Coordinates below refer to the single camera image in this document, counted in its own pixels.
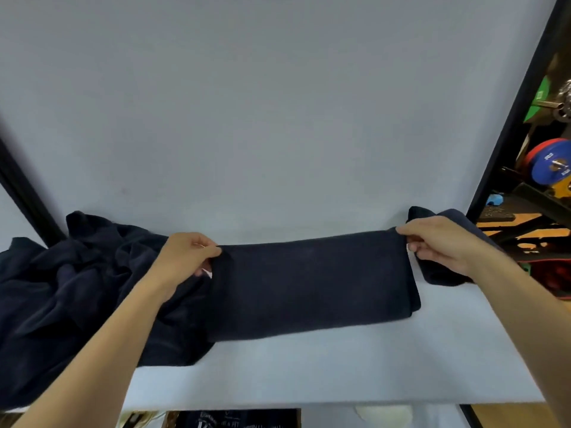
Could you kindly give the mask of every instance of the green weight plate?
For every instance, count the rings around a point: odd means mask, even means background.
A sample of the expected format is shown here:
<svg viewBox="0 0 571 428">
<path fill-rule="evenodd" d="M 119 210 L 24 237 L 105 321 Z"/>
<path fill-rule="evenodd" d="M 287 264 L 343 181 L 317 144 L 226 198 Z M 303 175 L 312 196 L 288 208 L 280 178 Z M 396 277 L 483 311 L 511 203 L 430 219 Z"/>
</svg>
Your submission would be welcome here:
<svg viewBox="0 0 571 428">
<path fill-rule="evenodd" d="M 543 78 L 543 81 L 539 86 L 539 90 L 537 90 L 537 94 L 533 100 L 546 100 L 549 94 L 550 86 L 551 86 L 551 81 L 549 81 L 549 78 L 547 77 Z M 537 111 L 539 111 L 540 109 L 541 109 L 540 107 L 532 105 L 529 108 L 528 114 L 525 116 L 524 122 L 527 122 L 530 118 L 532 118 L 535 114 L 537 114 Z"/>
</svg>

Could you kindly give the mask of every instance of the blue object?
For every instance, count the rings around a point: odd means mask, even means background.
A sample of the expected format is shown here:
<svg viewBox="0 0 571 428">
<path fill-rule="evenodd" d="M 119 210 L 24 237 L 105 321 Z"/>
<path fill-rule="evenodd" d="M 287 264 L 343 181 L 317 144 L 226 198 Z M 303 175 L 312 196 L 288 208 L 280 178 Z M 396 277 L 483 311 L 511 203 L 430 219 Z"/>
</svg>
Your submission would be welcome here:
<svg viewBox="0 0 571 428">
<path fill-rule="evenodd" d="M 571 174 L 571 141 L 548 145 L 531 161 L 532 179 L 540 185 L 553 185 Z"/>
<path fill-rule="evenodd" d="M 503 196 L 498 193 L 493 193 L 488 197 L 488 201 L 486 201 L 486 205 L 502 205 L 503 203 Z"/>
</svg>

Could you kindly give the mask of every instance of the white tabletop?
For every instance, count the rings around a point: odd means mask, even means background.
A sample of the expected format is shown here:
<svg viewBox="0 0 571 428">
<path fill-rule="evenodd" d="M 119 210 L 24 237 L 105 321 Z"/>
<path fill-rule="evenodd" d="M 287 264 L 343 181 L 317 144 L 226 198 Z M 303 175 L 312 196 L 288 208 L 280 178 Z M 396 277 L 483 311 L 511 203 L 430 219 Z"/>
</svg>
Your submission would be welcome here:
<svg viewBox="0 0 571 428">
<path fill-rule="evenodd" d="M 242 409 L 323 403 L 543 401 L 474 284 L 427 284 L 408 320 L 222 342 L 194 366 L 141 367 L 127 409 Z"/>
</svg>

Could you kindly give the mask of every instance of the forearm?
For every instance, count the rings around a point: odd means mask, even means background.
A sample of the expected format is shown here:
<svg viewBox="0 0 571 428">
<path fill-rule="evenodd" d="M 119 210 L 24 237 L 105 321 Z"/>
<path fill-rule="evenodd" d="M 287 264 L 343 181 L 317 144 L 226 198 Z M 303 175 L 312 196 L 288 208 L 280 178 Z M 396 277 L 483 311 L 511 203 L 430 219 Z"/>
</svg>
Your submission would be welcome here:
<svg viewBox="0 0 571 428">
<path fill-rule="evenodd" d="M 105 428 L 117 423 L 127 388 L 164 300 L 144 278 L 15 428 Z"/>
<path fill-rule="evenodd" d="M 496 251 L 474 259 L 471 276 L 561 424 L 571 427 L 571 313 L 515 262 Z"/>
</svg>

